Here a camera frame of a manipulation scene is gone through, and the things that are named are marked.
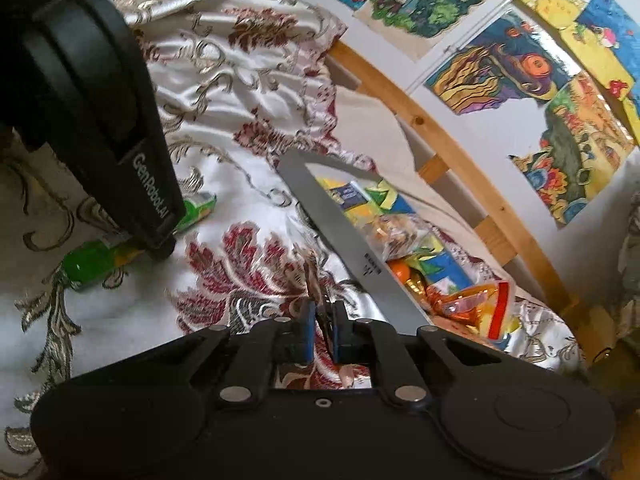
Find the blue snack bar packet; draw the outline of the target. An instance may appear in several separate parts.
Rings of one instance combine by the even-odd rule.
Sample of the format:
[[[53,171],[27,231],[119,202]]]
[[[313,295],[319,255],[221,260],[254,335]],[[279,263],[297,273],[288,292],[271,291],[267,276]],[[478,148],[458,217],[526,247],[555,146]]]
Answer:
[[[329,189],[329,194],[334,199],[334,202],[341,207],[342,211],[350,211],[369,205],[367,197],[352,183],[334,186],[334,188]]]

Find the grey tray colourful lining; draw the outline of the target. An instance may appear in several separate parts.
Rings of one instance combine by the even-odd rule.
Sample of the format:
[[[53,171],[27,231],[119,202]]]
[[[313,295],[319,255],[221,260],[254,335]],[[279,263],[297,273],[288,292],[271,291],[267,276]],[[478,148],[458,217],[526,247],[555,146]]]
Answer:
[[[387,264],[390,260],[383,260],[369,245],[361,228],[375,217],[382,214],[419,216],[390,181],[329,156],[295,150],[281,157],[278,173],[323,240],[372,297],[384,320],[390,322],[398,333],[409,335],[422,324],[442,322],[484,344],[498,349],[506,348],[511,333],[518,327],[515,306],[509,331],[499,341],[487,340],[472,327],[443,318],[433,310],[424,311],[414,301],[405,284],[401,284],[390,270]],[[352,183],[359,188],[369,205],[342,211],[329,194],[329,189],[345,183]],[[435,285],[444,294],[450,294],[473,285],[506,280],[497,278],[488,266],[471,258],[434,224],[424,221],[431,229],[430,234],[422,240],[417,250],[401,260],[408,264],[411,274],[421,274],[426,288]]]

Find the blond child drawing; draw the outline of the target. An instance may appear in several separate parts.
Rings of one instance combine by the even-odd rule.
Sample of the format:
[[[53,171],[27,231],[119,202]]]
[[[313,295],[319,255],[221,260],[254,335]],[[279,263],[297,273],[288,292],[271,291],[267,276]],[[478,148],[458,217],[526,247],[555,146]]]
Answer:
[[[485,0],[368,0],[355,18],[413,61],[427,55]]]

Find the blue swirl night drawing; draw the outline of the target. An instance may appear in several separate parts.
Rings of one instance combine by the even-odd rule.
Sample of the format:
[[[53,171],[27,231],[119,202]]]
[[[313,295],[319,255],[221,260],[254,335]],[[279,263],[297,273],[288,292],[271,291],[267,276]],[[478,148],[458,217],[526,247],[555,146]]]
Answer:
[[[578,64],[539,25],[503,12],[424,81],[457,115],[510,100],[551,101]]]

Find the orange candy bag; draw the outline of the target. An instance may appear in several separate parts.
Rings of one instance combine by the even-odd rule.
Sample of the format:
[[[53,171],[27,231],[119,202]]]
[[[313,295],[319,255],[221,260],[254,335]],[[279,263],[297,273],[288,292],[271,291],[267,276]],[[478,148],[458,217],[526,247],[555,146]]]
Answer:
[[[515,292],[506,280],[473,285],[450,294],[431,285],[425,297],[436,314],[472,327],[490,341],[501,340],[513,320]]]

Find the floral satin bedspread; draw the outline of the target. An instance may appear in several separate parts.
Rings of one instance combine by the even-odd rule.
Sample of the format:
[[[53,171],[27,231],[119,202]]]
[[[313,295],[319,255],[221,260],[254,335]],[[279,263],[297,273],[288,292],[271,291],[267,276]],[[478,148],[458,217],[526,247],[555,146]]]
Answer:
[[[217,196],[162,262],[141,257],[80,292],[60,264],[115,225],[50,148],[1,148],[1,474],[39,479],[29,430],[39,397],[66,378],[209,324],[244,333],[295,314],[314,271],[354,318],[378,308],[322,244],[277,174],[288,148],[378,172],[342,148],[324,57],[344,34],[302,0],[111,0],[154,84],[183,193]]]

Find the landscape field drawing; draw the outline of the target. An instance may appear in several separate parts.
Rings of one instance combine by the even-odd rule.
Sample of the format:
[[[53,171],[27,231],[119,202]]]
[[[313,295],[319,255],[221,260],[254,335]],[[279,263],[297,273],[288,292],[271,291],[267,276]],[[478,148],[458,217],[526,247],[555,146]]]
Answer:
[[[610,183],[634,150],[634,139],[585,72],[574,76],[544,110],[539,150],[510,161],[566,226]]]

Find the green sausage stick packet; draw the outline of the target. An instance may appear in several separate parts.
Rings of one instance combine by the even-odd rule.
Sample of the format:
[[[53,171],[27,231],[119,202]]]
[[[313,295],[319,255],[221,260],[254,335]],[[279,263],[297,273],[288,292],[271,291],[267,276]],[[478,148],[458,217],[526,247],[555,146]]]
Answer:
[[[178,235],[204,220],[215,209],[217,196],[198,192],[183,197],[186,214],[172,231]],[[105,235],[69,252],[60,264],[61,281],[78,290],[107,278],[143,255],[145,249],[128,234]]]

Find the nut cracker clear packet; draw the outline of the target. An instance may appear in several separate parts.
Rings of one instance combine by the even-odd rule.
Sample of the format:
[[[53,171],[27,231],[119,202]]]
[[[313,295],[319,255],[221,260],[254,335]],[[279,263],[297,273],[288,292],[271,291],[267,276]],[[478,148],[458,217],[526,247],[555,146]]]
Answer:
[[[416,214],[382,214],[366,223],[361,232],[383,260],[395,260],[417,250],[431,229]]]

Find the gold foil snack packet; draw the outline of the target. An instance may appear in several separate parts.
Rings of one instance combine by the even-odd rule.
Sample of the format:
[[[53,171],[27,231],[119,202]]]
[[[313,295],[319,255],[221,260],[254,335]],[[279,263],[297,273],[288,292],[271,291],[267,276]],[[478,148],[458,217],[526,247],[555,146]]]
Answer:
[[[414,301],[426,312],[432,307],[426,294],[426,286],[420,273],[411,274],[405,281],[405,288],[410,292]]]

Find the wooden bed frame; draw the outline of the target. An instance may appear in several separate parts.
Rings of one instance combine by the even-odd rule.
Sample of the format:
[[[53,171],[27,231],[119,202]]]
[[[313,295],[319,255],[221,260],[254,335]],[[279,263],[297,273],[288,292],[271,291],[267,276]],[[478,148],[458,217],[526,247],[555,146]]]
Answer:
[[[356,79],[358,93],[383,102],[401,125],[434,152],[418,170],[422,180],[433,184],[446,174],[460,179],[485,211],[483,220],[474,226],[475,233],[503,266],[515,258],[523,260],[544,292],[546,304],[572,328],[586,359],[597,363],[612,356],[615,324],[608,312],[600,307],[587,308],[567,291],[535,237],[460,144],[404,90],[344,42],[332,46],[329,58]]]

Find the beige pillow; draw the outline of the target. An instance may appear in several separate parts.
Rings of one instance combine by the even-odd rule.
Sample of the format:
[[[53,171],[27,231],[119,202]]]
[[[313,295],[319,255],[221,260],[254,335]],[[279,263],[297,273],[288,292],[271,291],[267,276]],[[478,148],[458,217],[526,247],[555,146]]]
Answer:
[[[482,259],[500,278],[508,275],[469,223],[416,172],[405,133],[380,100],[338,86],[335,113],[333,135],[344,150],[370,157],[378,173],[390,181],[421,218],[437,226],[467,254]]]

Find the small orange fruit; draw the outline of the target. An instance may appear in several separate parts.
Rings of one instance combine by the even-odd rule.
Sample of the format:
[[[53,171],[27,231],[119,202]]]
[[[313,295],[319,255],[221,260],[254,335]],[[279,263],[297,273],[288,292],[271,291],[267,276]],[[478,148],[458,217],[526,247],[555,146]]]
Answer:
[[[405,282],[408,281],[411,276],[411,270],[404,260],[390,260],[387,264],[396,278],[398,278],[398,281],[401,282],[401,284],[405,284]]]

